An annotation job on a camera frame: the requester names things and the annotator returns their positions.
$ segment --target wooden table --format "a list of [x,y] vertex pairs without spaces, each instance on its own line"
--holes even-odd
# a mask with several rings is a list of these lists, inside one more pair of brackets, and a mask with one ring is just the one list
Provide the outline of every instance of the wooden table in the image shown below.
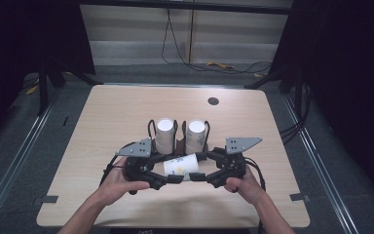
[[[208,103],[218,98],[217,105]],[[43,204],[37,217],[42,226],[62,226],[99,185],[103,170],[115,151],[148,137],[147,124],[168,117],[179,124],[207,120],[208,146],[224,147],[226,137],[262,137],[243,155],[259,165],[267,191],[280,213],[293,227],[310,219],[303,201],[289,195],[299,188],[281,142],[266,96],[261,91],[222,88],[147,86],[93,87],[75,131],[59,164],[48,195],[55,204]],[[182,139],[181,129],[177,138]],[[212,160],[200,162],[201,173],[218,170]],[[163,164],[155,167],[163,173]],[[258,225],[256,210],[239,194],[215,189],[206,182],[168,184],[126,194],[107,207],[95,225],[115,227],[243,228]]]

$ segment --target person's left hand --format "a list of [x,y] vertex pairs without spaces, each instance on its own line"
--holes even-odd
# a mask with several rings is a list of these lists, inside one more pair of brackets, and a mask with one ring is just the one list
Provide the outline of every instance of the person's left hand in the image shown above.
[[131,190],[143,190],[150,188],[150,184],[145,181],[127,181],[124,177],[124,166],[127,157],[122,157],[114,166],[123,168],[113,168],[105,181],[93,194],[104,206],[109,206],[120,199]]

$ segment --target gray carpet floor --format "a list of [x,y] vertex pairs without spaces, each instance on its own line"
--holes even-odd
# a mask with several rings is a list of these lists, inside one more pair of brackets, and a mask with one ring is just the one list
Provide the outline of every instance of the gray carpet floor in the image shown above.
[[[254,70],[266,64],[257,64]],[[246,69],[248,65],[236,65]],[[228,75],[195,71],[182,64],[98,66],[94,79],[108,83],[163,84],[163,85],[249,85],[257,81],[253,74]],[[27,156],[0,209],[0,233],[55,233],[58,228],[40,227],[36,217],[40,210],[36,198],[47,194],[57,166],[73,133],[75,125],[91,91],[91,86],[65,74],[67,83],[60,91],[40,135]],[[279,92],[280,81],[269,82],[260,90],[267,95],[279,130],[293,125],[289,111]],[[49,87],[50,100],[55,88]],[[0,180],[16,156],[23,140],[37,118],[39,94],[26,95],[25,90],[8,111],[0,128]],[[366,174],[346,153],[343,145],[329,130],[315,100],[311,103],[306,127],[316,144],[323,164],[347,205],[359,233],[374,233],[374,187]],[[312,164],[309,154],[296,136],[285,146],[290,164],[301,192],[310,201],[306,207],[311,224],[297,229],[297,233],[346,233]],[[108,228],[93,229],[93,233],[109,233]]]

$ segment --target upright cup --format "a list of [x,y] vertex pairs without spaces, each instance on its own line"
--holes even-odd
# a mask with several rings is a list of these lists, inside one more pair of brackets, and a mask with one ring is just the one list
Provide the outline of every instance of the upright cup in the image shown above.
[[192,120],[187,128],[186,154],[202,152],[206,141],[206,124],[202,120]]
[[169,118],[160,119],[156,132],[156,148],[160,153],[172,153],[174,134],[174,122]]
[[164,162],[164,173],[168,175],[184,176],[183,180],[190,180],[190,173],[199,172],[196,154],[174,158]]

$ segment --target horizontal black bar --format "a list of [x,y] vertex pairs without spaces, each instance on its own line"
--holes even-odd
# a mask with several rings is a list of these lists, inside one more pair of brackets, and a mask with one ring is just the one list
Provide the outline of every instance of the horizontal black bar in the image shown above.
[[198,3],[184,1],[136,1],[136,0],[79,0],[83,5],[99,6],[124,6],[124,7],[141,7],[141,8],[164,8],[164,9],[182,9],[182,10],[201,10],[213,12],[238,12],[238,13],[259,13],[273,15],[291,15],[296,13],[291,8],[272,8],[248,5],[232,4],[214,4]]

